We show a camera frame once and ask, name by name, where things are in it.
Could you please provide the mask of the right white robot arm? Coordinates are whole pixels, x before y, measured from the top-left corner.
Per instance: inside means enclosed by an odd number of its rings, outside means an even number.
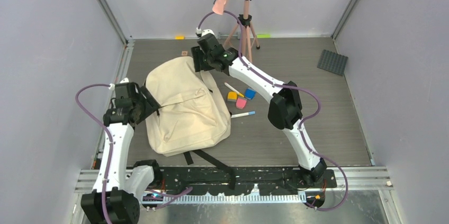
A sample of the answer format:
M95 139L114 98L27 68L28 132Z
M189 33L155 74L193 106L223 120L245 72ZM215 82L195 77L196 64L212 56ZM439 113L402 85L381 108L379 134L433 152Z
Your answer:
M302 103L297 85L271 77L234 48L225 49L213 33L202 33L191 49L196 72L217 70L255 90L268 104L269 122L288 138L297 156L305 185L316 187L327 169L304 126Z

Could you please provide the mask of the beige canvas backpack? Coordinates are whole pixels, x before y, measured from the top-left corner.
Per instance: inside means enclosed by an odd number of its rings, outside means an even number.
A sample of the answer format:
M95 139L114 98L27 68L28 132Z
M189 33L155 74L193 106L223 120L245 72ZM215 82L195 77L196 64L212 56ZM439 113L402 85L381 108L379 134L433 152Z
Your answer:
M226 172L234 190L234 170L204 152L231 134L231 115L213 76L196 72L193 58L180 56L153 69L145 87L159 104L145 119L151 148L166 157L183 154L188 165L196 153Z

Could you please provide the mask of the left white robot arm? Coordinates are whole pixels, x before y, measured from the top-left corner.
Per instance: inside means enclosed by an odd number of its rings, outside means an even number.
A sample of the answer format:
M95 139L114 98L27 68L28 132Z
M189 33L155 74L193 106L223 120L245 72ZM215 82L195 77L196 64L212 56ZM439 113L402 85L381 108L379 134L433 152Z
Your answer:
M158 113L160 105L145 86L128 78L106 87L114 94L101 120L77 102L105 132L97 178L92 191L82 195L80 205L90 223L137 223L144 191L158 188L163 175L154 159L137 161L127 175L128 153L135 127Z

